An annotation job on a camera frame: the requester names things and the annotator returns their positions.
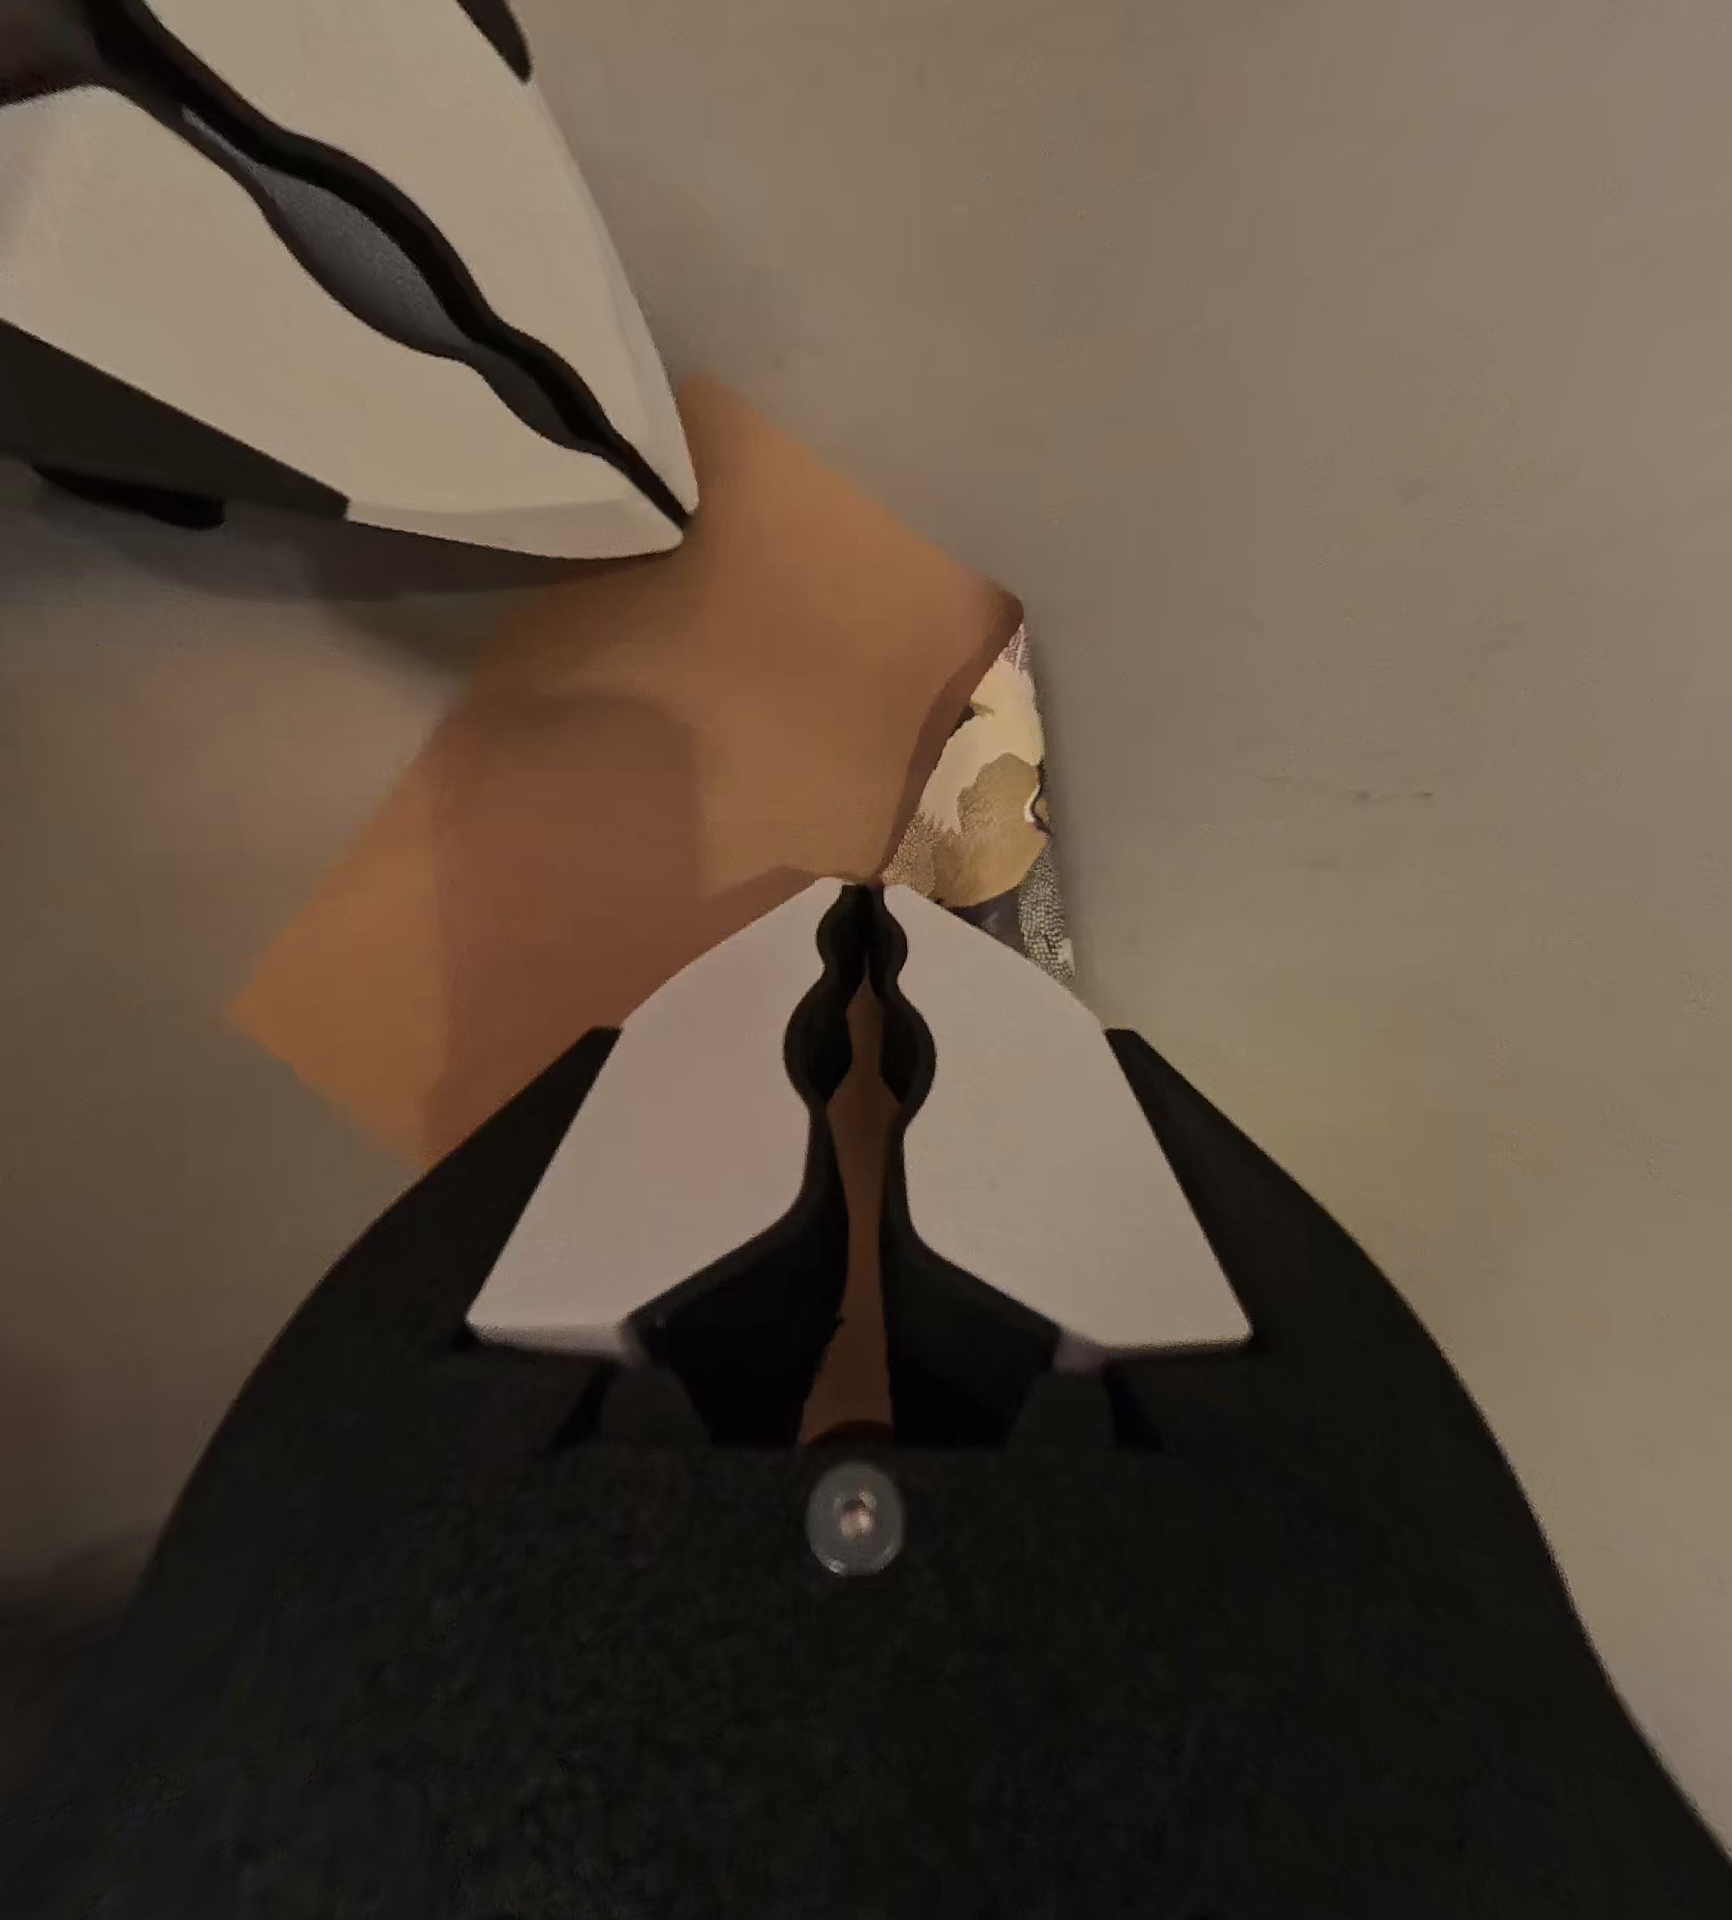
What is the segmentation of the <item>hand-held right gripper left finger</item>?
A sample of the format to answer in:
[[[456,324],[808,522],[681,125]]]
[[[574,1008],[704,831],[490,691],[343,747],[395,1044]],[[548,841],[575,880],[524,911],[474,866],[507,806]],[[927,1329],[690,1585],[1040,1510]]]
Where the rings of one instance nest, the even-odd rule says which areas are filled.
[[[617,1028],[465,1315],[496,1349],[664,1372],[706,1435],[792,1449],[840,1331],[868,893],[815,880]]]

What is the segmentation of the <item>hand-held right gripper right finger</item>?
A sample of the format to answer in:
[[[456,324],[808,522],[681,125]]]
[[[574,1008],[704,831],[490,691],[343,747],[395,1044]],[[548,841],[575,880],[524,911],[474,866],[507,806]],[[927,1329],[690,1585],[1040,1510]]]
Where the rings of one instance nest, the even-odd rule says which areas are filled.
[[[1241,1309],[1107,1028],[901,884],[870,907],[893,1433],[998,1449],[1045,1381],[1241,1351]]]

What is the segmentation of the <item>mushroom-patterned tan-backed origami paper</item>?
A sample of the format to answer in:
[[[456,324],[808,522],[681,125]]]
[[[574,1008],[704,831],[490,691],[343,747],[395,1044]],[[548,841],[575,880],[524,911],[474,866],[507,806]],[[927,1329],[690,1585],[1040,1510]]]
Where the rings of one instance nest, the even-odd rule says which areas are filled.
[[[234,1025],[422,1168],[808,882],[887,879],[1073,985],[1026,616],[730,391],[675,550],[525,602]]]

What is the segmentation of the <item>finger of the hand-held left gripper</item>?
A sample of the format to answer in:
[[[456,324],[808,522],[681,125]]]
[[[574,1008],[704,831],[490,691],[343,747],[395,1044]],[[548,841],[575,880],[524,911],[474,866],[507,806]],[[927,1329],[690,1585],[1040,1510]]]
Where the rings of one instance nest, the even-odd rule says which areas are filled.
[[[400,248],[551,395],[580,449],[686,524],[699,485],[661,354],[503,5],[151,5],[257,135],[418,219]]]
[[[482,372],[350,313],[244,185],[106,88],[0,106],[0,324],[322,486],[369,529],[567,563],[684,539]]]

